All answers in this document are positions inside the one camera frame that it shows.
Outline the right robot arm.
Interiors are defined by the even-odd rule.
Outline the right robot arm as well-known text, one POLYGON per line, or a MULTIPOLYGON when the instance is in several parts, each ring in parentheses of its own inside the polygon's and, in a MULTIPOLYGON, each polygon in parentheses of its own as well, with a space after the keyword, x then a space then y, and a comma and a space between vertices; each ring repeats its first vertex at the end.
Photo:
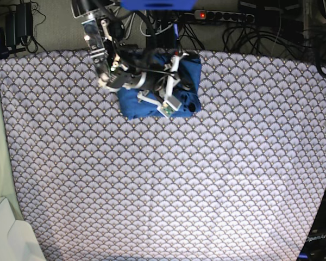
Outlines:
POLYGON ((123 116, 190 117, 200 111, 197 53, 179 40, 178 12, 193 1, 72 1, 99 87, 114 92, 123 116))

